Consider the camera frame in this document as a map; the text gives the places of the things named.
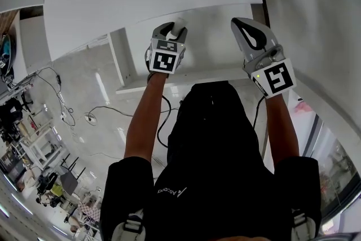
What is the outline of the pink cloth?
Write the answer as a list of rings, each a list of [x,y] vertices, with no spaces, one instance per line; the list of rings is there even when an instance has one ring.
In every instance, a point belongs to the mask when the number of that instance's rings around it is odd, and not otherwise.
[[[304,112],[312,112],[312,108],[303,100],[295,106],[294,113],[304,113]]]

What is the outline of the black office chair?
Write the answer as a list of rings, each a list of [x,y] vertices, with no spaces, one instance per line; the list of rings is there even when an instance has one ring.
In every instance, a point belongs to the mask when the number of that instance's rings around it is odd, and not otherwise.
[[[17,137],[15,122],[21,121],[23,109],[30,112],[28,105],[33,104],[32,100],[30,102],[25,100],[24,94],[21,97],[22,103],[17,98],[11,98],[5,104],[0,105],[0,137],[5,143],[20,139],[20,137]]]

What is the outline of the person's left hand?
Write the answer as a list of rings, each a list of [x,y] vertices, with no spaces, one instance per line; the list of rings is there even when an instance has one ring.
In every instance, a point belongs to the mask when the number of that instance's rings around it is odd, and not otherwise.
[[[150,72],[150,62],[151,62],[151,47],[149,46],[144,54],[144,59],[145,59],[145,63],[146,63],[146,67],[148,69],[148,71]]]

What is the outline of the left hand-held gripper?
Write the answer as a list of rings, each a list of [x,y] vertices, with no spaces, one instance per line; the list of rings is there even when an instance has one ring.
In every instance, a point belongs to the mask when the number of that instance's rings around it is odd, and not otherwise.
[[[154,72],[174,74],[180,66],[186,50],[185,41],[188,29],[183,27],[175,41],[166,40],[174,26],[173,22],[163,23],[152,33],[149,47],[149,69]]]

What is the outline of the person's left forearm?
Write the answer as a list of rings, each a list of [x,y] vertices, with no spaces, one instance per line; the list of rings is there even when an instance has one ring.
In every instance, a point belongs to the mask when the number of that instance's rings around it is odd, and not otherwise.
[[[166,79],[166,74],[158,72],[149,79],[127,131],[125,158],[141,157],[151,161]]]

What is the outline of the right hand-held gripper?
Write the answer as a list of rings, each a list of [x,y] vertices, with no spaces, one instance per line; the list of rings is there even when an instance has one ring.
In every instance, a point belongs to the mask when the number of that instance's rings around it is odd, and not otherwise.
[[[233,17],[231,29],[244,59],[250,61],[244,71],[266,99],[296,87],[292,63],[268,26],[253,19]]]

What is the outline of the person's black shirt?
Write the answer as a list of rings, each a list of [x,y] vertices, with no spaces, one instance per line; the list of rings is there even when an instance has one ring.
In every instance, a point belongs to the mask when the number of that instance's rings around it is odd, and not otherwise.
[[[212,82],[184,98],[157,178],[140,156],[110,165],[100,233],[111,241],[117,225],[142,211],[146,241],[291,241],[297,216],[318,233],[320,207],[318,162],[290,156],[269,171],[237,91]]]

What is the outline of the person's right forearm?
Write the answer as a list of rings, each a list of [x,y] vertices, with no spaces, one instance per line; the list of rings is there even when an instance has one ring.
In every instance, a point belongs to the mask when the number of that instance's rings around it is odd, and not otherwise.
[[[299,144],[288,107],[281,94],[266,99],[267,131],[274,168],[290,157],[298,157]]]

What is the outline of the black framed window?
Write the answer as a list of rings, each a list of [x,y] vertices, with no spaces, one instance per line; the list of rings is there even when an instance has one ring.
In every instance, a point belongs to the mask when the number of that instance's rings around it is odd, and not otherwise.
[[[340,141],[316,115],[303,156],[319,164],[322,221],[342,213],[361,196],[361,176]]]

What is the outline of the teal and black bag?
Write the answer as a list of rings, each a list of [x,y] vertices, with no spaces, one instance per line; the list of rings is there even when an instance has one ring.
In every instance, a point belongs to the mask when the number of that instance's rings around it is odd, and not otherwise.
[[[4,34],[0,45],[0,73],[7,76],[16,57],[16,42],[12,35]]]

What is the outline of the white frame table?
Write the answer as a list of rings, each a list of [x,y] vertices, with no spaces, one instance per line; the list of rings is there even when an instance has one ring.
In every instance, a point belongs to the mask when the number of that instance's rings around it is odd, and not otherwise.
[[[46,169],[67,151],[53,119],[46,121],[34,132],[21,137],[19,144],[28,159],[40,170]]]

